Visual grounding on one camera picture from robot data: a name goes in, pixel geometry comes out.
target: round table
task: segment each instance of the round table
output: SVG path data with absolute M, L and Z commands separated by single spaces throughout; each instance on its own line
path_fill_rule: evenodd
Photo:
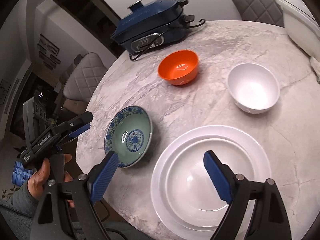
M 190 49 L 199 56 L 191 83 L 172 86 L 157 75 L 168 54 Z M 226 88 L 229 70 L 243 62 L 270 69 L 281 86 L 270 111 L 251 115 L 238 109 Z M 292 239 L 300 240 L 320 210 L 320 86 L 308 56 L 284 28 L 248 21 L 210 21 L 184 41 L 131 62 L 122 54 L 101 80 L 87 110 L 91 128 L 78 139 L 76 161 L 83 172 L 104 158 L 104 137 L 123 107 L 142 106 L 150 115 L 153 138 L 142 160 L 117 169 L 105 200 L 129 223 L 154 239 L 180 239 L 159 220 L 150 197 L 153 168 L 178 136 L 203 125 L 223 124 L 253 136 L 265 149 L 288 213 Z

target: plate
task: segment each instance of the plate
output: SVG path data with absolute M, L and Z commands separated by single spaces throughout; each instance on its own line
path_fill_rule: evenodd
M 136 164 L 146 153 L 152 136 L 152 121 L 140 106 L 128 106 L 119 111 L 108 127 L 104 150 L 115 151 L 119 168 Z
M 178 137 L 156 163 L 151 198 L 163 224 L 187 240 L 210 239 L 228 207 L 203 166 L 207 150 L 213 150 L 222 163 L 249 180 L 264 182 L 271 177 L 263 148 L 237 128 L 209 125 Z M 246 231 L 253 206 L 250 201 L 239 233 Z

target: chair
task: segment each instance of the chair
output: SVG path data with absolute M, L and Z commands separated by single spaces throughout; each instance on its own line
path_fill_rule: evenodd
M 232 0 L 242 20 L 284 27 L 280 6 L 275 0 Z
M 106 72 L 107 68 L 96 53 L 86 54 L 68 78 L 63 95 L 70 100 L 89 103 Z

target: blue gripper pad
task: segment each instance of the blue gripper pad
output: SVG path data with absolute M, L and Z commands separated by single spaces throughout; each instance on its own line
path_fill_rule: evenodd
M 87 123 L 86 125 L 80 127 L 78 130 L 75 130 L 74 132 L 70 133 L 68 136 L 70 138 L 76 138 L 77 136 L 79 136 L 80 134 L 82 134 L 83 132 L 89 130 L 90 128 L 90 124 Z
M 116 153 L 113 153 L 108 162 L 105 164 L 96 180 L 92 183 L 90 200 L 95 203 L 103 198 L 113 175 L 118 168 L 119 158 Z
M 230 184 L 213 160 L 209 151 L 204 153 L 203 164 L 219 194 L 220 199 L 226 201 L 227 204 L 230 205 L 233 200 Z

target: green bowl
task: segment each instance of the green bowl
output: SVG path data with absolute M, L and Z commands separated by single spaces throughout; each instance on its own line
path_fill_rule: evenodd
M 152 136 L 152 122 L 140 106 L 128 106 L 111 120 L 104 139 L 104 151 L 115 151 L 119 168 L 137 163 L 148 150 Z

